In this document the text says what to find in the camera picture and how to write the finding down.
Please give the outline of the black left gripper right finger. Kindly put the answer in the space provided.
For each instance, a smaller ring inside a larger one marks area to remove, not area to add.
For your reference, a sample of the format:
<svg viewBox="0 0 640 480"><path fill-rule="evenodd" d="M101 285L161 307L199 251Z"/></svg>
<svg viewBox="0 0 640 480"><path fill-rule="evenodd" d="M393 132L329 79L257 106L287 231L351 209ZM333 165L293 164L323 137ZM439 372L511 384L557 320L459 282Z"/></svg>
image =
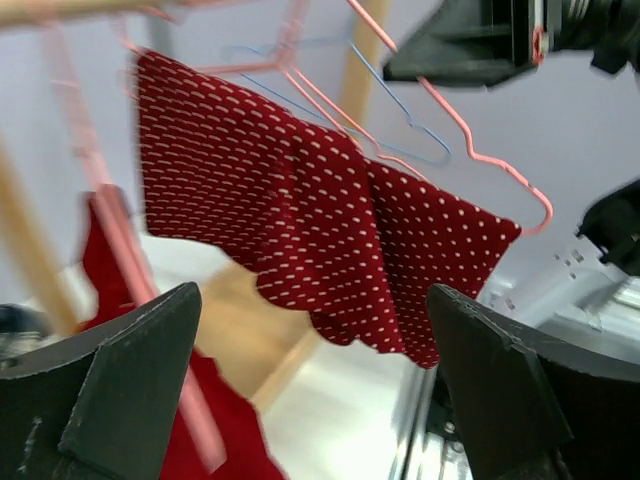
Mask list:
<svg viewBox="0 0 640 480"><path fill-rule="evenodd" d="M426 307L476 479L636 479L639 367L432 285Z"/></svg>

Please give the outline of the red polka dot skirt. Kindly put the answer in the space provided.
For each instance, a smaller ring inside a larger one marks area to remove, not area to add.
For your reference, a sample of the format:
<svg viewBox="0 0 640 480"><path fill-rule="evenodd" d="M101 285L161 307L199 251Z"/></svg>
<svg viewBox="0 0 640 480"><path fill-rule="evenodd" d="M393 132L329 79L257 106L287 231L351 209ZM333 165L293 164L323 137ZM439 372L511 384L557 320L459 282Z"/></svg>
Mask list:
<svg viewBox="0 0 640 480"><path fill-rule="evenodd" d="M430 368L435 283L475 297L520 227L365 158L351 138L148 51L136 72L147 229L222 249L326 340Z"/></svg>

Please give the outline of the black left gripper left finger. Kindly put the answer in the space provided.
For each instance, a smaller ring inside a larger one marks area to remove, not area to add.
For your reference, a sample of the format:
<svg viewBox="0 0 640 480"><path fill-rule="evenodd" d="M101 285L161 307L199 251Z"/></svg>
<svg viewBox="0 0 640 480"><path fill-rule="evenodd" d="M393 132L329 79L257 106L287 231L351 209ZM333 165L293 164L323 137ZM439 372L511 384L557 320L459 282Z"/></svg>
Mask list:
<svg viewBox="0 0 640 480"><path fill-rule="evenodd" d="M2 478L158 478L200 312L197 285L183 283L2 362Z"/></svg>

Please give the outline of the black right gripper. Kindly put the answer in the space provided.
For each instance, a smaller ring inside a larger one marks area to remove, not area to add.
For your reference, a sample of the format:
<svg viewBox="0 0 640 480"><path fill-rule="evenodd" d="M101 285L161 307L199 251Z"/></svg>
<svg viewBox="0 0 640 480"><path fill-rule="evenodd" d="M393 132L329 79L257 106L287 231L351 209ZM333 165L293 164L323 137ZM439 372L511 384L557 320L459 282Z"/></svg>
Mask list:
<svg viewBox="0 0 640 480"><path fill-rule="evenodd" d="M387 82L420 77L447 88L493 87L535 68L560 51L590 51L591 66L616 75L639 70L637 0L450 0L391 54Z"/></svg>

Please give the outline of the light blue wire hanger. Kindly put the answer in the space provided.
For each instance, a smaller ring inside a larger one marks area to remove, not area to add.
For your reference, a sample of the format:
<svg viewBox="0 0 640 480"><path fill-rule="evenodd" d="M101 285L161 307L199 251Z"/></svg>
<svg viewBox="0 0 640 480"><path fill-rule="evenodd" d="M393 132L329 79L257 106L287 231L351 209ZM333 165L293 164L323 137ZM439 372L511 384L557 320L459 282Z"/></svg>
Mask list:
<svg viewBox="0 0 640 480"><path fill-rule="evenodd" d="M381 75L369 63L365 55L356 46L354 40L349 33L333 36L322 36L305 38L297 40L294 45L299 49L315 49L333 47L344 44L349 50L346 54L346 65L344 67L344 80L341 92L341 104L344 106L345 112L351 115L355 121L360 123L366 121L368 114L369 96L372 90L372 84L377 83L391 99L391 101L404 113L405 123L414 131L420 134L430 136L441 148L445 154L441 159L432 160L417 153L394 146L387 142L381 142L380 145L384 151L399 153L403 157L411 158L418 162L428 164L435 168L444 168L451 161L451 148L436 133L423 124L416 123L413 119L411 111L401 101L401 99L385 84Z"/></svg>

